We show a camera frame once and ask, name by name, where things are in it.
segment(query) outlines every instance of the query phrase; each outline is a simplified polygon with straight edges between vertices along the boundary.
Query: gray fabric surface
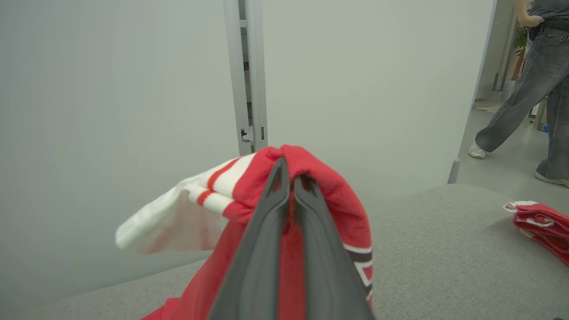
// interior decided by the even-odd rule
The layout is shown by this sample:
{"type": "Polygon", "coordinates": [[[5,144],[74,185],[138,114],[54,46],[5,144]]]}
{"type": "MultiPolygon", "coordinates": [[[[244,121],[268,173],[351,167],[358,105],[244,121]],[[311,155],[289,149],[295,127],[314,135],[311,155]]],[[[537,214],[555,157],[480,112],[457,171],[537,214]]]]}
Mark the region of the gray fabric surface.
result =
{"type": "Polygon", "coordinates": [[[205,260],[54,302],[6,320],[140,320],[179,297],[205,260]]]}
{"type": "Polygon", "coordinates": [[[569,319],[569,267],[514,227],[508,201],[451,184],[367,208],[377,319],[569,319]]]}

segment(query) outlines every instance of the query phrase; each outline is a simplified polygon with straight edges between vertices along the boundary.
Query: black object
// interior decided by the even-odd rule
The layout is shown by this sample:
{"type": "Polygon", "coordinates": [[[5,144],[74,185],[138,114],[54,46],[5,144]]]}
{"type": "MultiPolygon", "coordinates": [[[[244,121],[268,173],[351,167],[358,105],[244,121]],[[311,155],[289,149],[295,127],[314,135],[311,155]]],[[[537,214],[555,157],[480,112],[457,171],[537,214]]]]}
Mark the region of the black object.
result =
{"type": "MultiPolygon", "coordinates": [[[[281,236],[290,191],[288,165],[280,158],[271,170],[208,320],[278,319],[281,236]]],[[[294,199],[295,219],[303,234],[306,320],[374,320],[365,288],[318,184],[306,175],[296,177],[294,199]]]]}

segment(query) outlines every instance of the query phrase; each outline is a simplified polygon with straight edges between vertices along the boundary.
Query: gray shirt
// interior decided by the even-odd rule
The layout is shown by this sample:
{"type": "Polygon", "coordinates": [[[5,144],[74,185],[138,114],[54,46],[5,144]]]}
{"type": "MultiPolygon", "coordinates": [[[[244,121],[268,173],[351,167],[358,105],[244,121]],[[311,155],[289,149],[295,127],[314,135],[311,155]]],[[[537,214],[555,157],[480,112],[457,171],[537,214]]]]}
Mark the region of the gray shirt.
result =
{"type": "Polygon", "coordinates": [[[534,0],[529,12],[548,19],[569,19],[569,0],[534,0]]]}

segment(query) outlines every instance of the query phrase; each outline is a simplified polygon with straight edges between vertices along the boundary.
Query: gray jeans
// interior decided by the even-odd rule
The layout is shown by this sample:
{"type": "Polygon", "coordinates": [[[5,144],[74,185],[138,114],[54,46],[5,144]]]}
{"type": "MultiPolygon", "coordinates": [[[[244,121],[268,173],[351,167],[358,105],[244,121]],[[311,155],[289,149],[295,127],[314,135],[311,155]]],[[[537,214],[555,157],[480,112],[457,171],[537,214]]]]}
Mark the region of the gray jeans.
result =
{"type": "Polygon", "coordinates": [[[530,110],[547,97],[549,154],[537,172],[550,179],[569,179],[569,32],[544,29],[535,39],[514,92],[476,143],[492,152],[518,128],[530,110]]]}

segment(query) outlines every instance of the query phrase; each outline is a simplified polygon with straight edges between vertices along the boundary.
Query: person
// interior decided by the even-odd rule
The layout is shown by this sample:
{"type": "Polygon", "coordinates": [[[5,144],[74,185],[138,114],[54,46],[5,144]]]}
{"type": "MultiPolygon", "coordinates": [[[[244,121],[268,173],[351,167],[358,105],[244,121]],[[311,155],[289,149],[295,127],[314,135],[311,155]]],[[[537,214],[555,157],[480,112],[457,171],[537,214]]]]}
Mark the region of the person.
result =
{"type": "Polygon", "coordinates": [[[535,176],[569,188],[569,1],[534,0],[529,12],[527,0],[513,2],[518,21],[537,36],[512,95],[476,134],[468,154],[486,158],[547,96],[549,152],[535,176]]]}

